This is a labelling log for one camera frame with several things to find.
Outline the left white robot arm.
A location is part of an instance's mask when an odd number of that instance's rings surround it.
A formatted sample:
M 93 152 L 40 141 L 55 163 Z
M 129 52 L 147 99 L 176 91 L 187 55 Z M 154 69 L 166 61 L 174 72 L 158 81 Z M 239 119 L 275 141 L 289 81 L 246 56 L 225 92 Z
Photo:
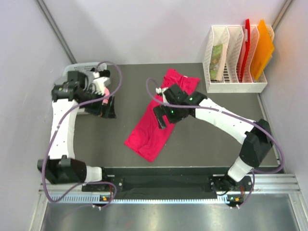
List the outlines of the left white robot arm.
M 69 71 L 62 84 L 51 91 L 53 121 L 52 145 L 47 161 L 38 160 L 37 168 L 51 184 L 83 183 L 92 181 L 99 191 L 109 186 L 109 179 L 101 167 L 91 167 L 76 160 L 74 152 L 75 122 L 79 109 L 102 118 L 115 119 L 114 96 L 107 86 L 111 83 L 110 71 Z

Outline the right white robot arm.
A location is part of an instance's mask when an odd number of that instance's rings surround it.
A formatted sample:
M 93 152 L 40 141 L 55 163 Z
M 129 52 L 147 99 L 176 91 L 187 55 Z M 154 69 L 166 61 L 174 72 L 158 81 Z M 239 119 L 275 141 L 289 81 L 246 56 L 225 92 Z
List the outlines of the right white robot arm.
M 160 129 L 166 129 L 167 122 L 175 124 L 192 116 L 226 132 L 242 145 L 239 156 L 224 177 L 214 181 L 219 191 L 237 190 L 244 176 L 260 166 L 273 146 L 268 137 L 270 126 L 264 119 L 254 121 L 237 116 L 206 95 L 198 91 L 188 94 L 177 84 L 156 88 L 156 94 L 163 98 L 163 104 L 153 109 Z

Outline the magenta t shirt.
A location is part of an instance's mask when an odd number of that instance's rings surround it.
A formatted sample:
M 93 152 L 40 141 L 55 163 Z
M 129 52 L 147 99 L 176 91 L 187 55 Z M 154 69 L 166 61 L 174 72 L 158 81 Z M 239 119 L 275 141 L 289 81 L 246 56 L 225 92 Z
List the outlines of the magenta t shirt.
M 161 88 L 178 84 L 182 90 L 190 94 L 196 90 L 199 82 L 200 79 L 197 77 L 187 77 L 175 69 L 169 69 L 163 78 Z M 175 126 L 164 118 L 167 128 L 159 129 L 153 112 L 154 107 L 158 105 L 159 103 L 154 100 L 149 103 L 144 115 L 124 142 L 128 148 L 149 162 L 157 158 Z

